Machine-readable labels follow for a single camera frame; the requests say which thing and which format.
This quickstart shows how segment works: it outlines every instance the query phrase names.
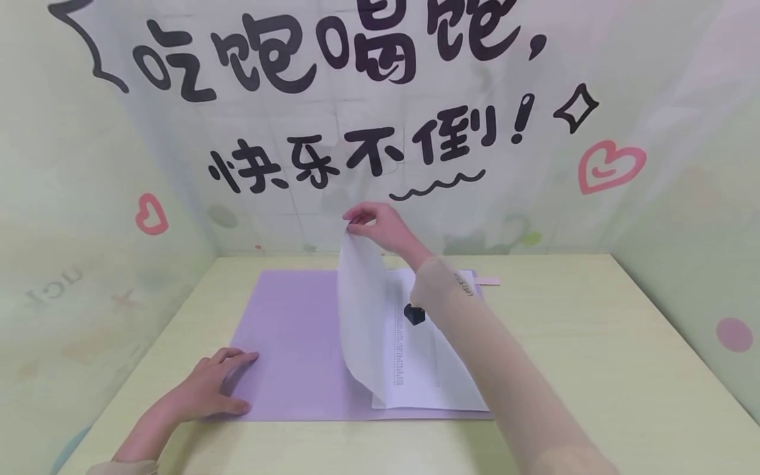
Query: light green table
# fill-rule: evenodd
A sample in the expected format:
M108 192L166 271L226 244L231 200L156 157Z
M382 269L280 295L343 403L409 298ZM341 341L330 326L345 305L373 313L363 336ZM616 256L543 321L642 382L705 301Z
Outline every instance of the light green table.
M452 258L622 473L757 475L760 428L608 255ZM388 258L391 267L402 263ZM61 472L109 460L142 412L227 345L258 274L336 257L220 258ZM161 473L516 473L491 422L189 423Z

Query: pink heart outline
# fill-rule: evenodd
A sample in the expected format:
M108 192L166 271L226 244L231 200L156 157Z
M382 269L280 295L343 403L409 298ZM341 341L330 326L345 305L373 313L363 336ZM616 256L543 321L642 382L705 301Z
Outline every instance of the pink heart outline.
M615 179L612 179L608 182L599 183L598 185L589 185L588 161L599 150L604 150L606 152L606 156L604 157L604 163L606 165L610 165L616 160L628 156L633 157L636 160L636 163L628 172ZM616 186L624 185L633 180L639 174L639 172L641 172L641 169L644 168L644 165L646 165L646 163L647 153L641 148L625 147L618 150L617 144L614 141L602 140L598 144L595 144L593 147L586 150L586 153L581 158L581 162L578 164L578 184L581 186L581 193L584 195L590 195L592 193L598 193L609 188L615 188ZM610 176L613 176L616 171L616 169L613 169L612 172L609 170L603 172L600 171L598 167L594 167L594 169L591 170L591 173L596 178L608 178Z
M166 214L163 212L161 203L158 202L158 198L151 193L145 193L138 200L138 213L135 215L135 224L138 225L140 231L149 236L158 236L163 234L169 229L169 221L166 220ZM159 223L154 226L146 226L145 221L150 218L150 208L152 206L158 215Z

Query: paper sheet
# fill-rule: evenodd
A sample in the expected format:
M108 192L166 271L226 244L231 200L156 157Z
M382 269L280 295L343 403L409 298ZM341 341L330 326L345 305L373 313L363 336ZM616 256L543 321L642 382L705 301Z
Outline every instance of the paper sheet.
M471 271L460 271L474 287ZM337 272L340 344L351 375L373 393L374 409L487 411L464 364L427 318L412 326L404 307L411 269L387 271L370 240L345 235Z
M472 271L459 271L474 288ZM488 410L459 356L429 315L417 326L404 316L415 275L411 269L386 273L385 399L375 409Z
M346 233L337 266L340 346L351 375L385 400L385 265L380 248Z

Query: lavender plastic folder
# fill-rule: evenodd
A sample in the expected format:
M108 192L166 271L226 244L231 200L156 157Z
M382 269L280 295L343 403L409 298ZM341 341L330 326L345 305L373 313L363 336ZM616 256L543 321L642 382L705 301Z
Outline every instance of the lavender plastic folder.
M490 413L372 409L343 361L336 271L264 271L231 345L261 352L223 390L252 402L248 421L492 419Z

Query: beige mesh sleeve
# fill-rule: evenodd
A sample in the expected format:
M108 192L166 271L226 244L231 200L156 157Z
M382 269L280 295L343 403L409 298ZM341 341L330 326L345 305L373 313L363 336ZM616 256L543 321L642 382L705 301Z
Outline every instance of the beige mesh sleeve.
M464 362L521 473L617 473L512 334L442 259L431 258L417 271L411 302Z
M157 475L158 464L154 461L121 464L119 462L104 462L87 471L87 475Z

